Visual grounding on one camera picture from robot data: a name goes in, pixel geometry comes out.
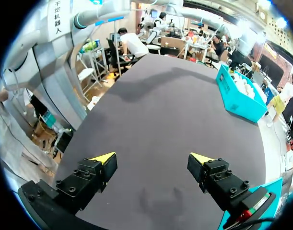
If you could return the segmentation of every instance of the white sign with chinese text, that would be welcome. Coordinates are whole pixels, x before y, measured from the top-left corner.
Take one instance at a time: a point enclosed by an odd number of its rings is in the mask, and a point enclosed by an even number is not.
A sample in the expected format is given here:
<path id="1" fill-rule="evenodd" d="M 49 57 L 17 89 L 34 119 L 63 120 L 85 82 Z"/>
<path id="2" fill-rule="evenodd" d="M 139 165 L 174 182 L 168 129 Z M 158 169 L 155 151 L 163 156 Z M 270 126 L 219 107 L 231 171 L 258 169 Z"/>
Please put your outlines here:
<path id="1" fill-rule="evenodd" d="M 49 41 L 70 32 L 70 0 L 51 0 L 48 3 L 47 26 Z"/>

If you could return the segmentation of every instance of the person in yellow shirt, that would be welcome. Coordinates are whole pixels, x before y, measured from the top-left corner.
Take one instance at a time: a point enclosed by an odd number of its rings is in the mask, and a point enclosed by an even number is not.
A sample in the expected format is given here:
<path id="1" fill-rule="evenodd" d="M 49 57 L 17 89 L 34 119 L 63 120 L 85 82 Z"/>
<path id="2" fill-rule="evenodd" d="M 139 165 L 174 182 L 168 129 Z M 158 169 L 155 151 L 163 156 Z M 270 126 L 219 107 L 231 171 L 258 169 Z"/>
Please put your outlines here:
<path id="1" fill-rule="evenodd" d="M 268 127 L 271 127 L 273 123 L 279 119 L 280 115 L 283 113 L 288 102 L 290 101 L 292 97 L 293 97 L 293 85 L 288 82 L 285 84 L 284 88 L 281 90 L 281 93 L 273 97 L 267 106 L 268 110 L 271 107 L 273 107 L 276 112 L 273 120 L 270 123 L 267 123 Z"/>

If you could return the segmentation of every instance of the storage bin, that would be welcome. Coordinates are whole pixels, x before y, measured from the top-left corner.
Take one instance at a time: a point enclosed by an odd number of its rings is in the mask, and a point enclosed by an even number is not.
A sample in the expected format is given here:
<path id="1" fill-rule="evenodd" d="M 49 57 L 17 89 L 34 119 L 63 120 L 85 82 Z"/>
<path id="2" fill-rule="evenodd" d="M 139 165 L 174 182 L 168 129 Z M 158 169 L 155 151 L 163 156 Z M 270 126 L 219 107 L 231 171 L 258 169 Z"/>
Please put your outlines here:
<path id="1" fill-rule="evenodd" d="M 221 65 L 217 75 L 217 83 L 221 92 L 224 107 L 227 111 L 242 116 L 250 121 L 257 122 L 267 111 L 266 104 L 252 84 L 251 80 L 238 73 L 253 88 L 254 99 L 241 93 L 233 78 L 228 73 L 228 67 Z"/>

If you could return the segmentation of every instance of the gray felt mat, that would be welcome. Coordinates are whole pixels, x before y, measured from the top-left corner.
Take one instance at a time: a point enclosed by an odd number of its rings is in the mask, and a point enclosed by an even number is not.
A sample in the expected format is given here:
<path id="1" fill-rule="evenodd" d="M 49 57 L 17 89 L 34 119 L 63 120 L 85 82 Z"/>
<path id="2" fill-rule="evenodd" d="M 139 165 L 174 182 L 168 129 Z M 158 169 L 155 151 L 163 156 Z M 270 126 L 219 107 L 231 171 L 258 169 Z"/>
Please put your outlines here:
<path id="1" fill-rule="evenodd" d="M 88 157 L 117 153 L 118 170 L 78 217 L 110 230 L 217 229 L 223 212 L 187 170 L 190 152 L 221 157 L 251 186 L 265 182 L 257 125 L 224 109 L 217 71 L 149 54 L 88 114 L 56 179 Z"/>

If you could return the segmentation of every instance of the white items in crate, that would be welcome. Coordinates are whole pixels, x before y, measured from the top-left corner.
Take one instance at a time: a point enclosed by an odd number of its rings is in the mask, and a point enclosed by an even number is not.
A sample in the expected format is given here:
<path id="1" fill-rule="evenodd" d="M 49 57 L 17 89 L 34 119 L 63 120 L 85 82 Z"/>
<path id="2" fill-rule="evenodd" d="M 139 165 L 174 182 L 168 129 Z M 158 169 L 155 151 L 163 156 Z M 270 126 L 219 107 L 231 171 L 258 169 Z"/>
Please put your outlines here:
<path id="1" fill-rule="evenodd" d="M 259 95 L 261 96 L 262 101 L 264 103 L 266 103 L 267 102 L 267 96 L 262 91 L 261 87 L 257 83 L 255 83 L 255 82 L 253 82 L 253 86 L 255 87 L 255 89 L 257 90 L 257 92 L 259 93 Z"/>
<path id="2" fill-rule="evenodd" d="M 242 79 L 242 77 L 239 76 L 239 74 L 237 74 L 237 73 L 231 73 L 231 76 L 234 79 L 234 82 L 236 84 L 237 89 L 241 93 L 254 99 L 254 97 L 255 97 L 254 89 L 247 83 L 246 79 Z"/>

